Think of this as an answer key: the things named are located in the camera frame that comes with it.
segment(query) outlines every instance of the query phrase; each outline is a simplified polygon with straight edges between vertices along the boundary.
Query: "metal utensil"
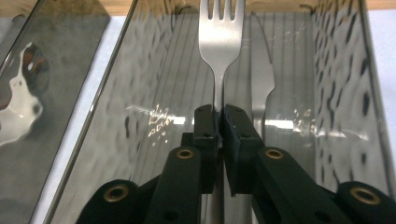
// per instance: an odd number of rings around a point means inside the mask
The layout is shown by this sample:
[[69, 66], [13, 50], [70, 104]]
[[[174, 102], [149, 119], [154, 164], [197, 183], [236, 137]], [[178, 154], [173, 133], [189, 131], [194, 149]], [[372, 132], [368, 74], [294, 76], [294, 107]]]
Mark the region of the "metal utensil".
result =
[[255, 14], [250, 17], [250, 45], [253, 125], [263, 139], [262, 120], [265, 114], [265, 104], [268, 95], [275, 87], [275, 78], [264, 29]]
[[202, 0], [199, 15], [199, 50], [209, 64], [215, 77], [213, 106], [220, 112], [224, 105], [224, 74], [239, 55], [245, 0], [236, 0], [235, 16], [232, 19], [231, 1], [225, 0], [224, 16], [220, 17], [220, 0], [215, 0], [213, 15], [209, 18], [209, 1]]

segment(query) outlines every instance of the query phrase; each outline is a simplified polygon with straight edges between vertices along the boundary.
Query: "white surface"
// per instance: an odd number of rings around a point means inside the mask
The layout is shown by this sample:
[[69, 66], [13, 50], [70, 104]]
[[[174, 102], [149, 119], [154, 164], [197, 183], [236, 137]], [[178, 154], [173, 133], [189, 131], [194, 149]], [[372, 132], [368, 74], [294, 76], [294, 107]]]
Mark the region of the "white surface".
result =
[[375, 62], [379, 76], [393, 165], [396, 164], [396, 10], [369, 11]]
[[93, 98], [102, 81], [110, 56], [120, 36], [122, 25], [126, 17], [112, 17], [108, 24], [95, 58], [93, 59], [90, 73], [85, 80], [81, 94], [78, 97], [76, 109], [69, 121], [69, 126], [64, 135], [58, 154], [55, 158], [49, 178], [43, 189], [40, 201], [35, 209], [32, 223], [43, 223], [49, 211], [56, 190], [62, 180], [65, 169], [71, 158], [73, 149], [77, 143], [79, 133], [84, 125], [85, 119], [91, 110]]

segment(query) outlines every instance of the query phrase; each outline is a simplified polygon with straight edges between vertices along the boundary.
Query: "brass insert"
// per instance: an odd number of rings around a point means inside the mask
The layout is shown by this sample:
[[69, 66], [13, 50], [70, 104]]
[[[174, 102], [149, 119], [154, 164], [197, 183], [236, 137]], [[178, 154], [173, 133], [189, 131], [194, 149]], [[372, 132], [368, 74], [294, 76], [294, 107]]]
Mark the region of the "brass insert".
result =
[[181, 149], [177, 152], [177, 156], [183, 160], [189, 159], [194, 153], [189, 149]]
[[279, 160], [283, 158], [283, 153], [276, 149], [269, 149], [265, 151], [265, 155], [271, 159]]
[[109, 203], [116, 203], [125, 198], [129, 193], [129, 189], [124, 184], [118, 184], [106, 190], [105, 200]]
[[355, 187], [350, 190], [350, 194], [352, 194], [352, 196], [361, 203], [367, 203], [371, 205], [381, 203], [381, 199], [369, 189]]

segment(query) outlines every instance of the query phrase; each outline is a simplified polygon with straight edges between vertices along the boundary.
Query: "fork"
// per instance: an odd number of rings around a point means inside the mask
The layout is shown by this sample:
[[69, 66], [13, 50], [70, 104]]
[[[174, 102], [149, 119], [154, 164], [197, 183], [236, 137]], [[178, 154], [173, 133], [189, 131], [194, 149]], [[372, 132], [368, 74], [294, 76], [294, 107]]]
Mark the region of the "fork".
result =
[[209, 1], [201, 0], [199, 15], [199, 50], [212, 68], [215, 78], [213, 106], [218, 113], [224, 107], [224, 74], [239, 55], [245, 14], [245, 0], [236, 0], [232, 18], [231, 1], [225, 0], [224, 16], [220, 17], [220, 0], [215, 0], [209, 18]]

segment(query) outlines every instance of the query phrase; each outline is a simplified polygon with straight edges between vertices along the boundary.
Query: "knife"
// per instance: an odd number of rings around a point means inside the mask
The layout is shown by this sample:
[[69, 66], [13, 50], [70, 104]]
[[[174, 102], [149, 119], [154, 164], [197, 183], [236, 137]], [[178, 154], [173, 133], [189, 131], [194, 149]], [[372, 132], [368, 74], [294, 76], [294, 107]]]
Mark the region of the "knife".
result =
[[254, 13], [250, 16], [250, 50], [253, 125], [263, 140], [262, 123], [265, 114], [265, 104], [269, 93], [275, 87], [275, 78], [264, 29], [259, 17]]

